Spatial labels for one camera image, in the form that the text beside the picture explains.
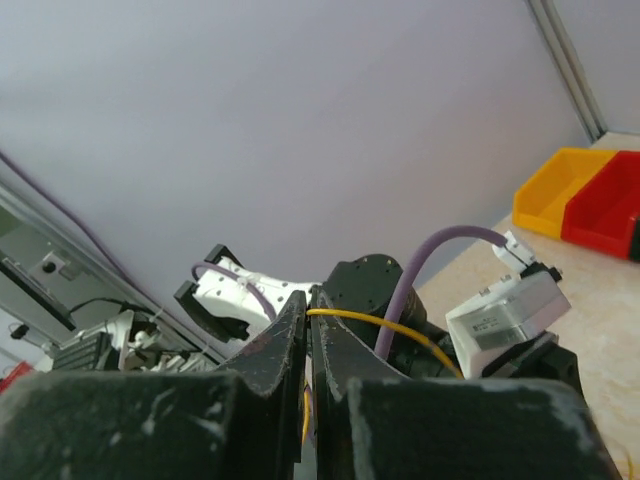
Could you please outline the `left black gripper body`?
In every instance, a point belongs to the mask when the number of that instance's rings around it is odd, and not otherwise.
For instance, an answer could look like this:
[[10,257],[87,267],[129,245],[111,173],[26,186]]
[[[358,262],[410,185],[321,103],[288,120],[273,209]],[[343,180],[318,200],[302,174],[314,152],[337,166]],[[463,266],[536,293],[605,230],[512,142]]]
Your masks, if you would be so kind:
[[535,378],[564,383],[583,394],[578,356],[558,344],[558,335],[543,332],[509,347],[480,370],[481,378]]

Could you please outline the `yellow plastic bin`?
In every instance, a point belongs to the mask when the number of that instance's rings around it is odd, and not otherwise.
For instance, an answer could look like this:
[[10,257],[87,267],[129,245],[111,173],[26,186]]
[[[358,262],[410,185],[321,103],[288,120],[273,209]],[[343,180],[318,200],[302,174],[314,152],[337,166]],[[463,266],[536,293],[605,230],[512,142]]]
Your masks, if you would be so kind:
[[567,203],[616,153],[616,150],[559,149],[515,193],[513,224],[560,239]]

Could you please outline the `black plastic bin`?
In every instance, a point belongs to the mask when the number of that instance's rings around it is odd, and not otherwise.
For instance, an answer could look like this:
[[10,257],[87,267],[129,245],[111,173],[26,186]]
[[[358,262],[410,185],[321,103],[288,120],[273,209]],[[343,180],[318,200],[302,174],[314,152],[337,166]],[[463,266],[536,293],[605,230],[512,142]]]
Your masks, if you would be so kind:
[[628,258],[635,263],[640,262],[640,216],[634,220],[633,230],[629,241]]

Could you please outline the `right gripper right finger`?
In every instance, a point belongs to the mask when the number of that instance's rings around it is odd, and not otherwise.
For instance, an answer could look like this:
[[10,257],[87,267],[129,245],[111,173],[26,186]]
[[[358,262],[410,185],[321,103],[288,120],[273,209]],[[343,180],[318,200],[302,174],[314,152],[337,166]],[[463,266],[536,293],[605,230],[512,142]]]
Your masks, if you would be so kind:
[[309,316],[317,477],[352,479],[354,454],[347,384],[352,379],[404,380],[353,333],[320,287],[312,289]]

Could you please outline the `red plastic bin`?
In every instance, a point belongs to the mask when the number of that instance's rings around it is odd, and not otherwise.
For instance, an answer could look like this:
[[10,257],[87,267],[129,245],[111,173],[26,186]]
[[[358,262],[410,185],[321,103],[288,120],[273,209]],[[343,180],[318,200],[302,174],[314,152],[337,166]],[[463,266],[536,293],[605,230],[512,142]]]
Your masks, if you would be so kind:
[[619,151],[567,203],[561,238],[629,260],[629,241],[639,216],[639,154]]

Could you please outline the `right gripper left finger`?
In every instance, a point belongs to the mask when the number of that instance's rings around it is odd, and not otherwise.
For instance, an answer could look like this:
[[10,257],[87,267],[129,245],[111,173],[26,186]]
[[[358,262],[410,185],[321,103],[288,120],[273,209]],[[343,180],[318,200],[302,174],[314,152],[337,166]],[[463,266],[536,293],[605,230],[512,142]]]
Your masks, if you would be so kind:
[[277,319],[228,360],[223,479],[291,479],[300,460],[306,296],[293,292]]

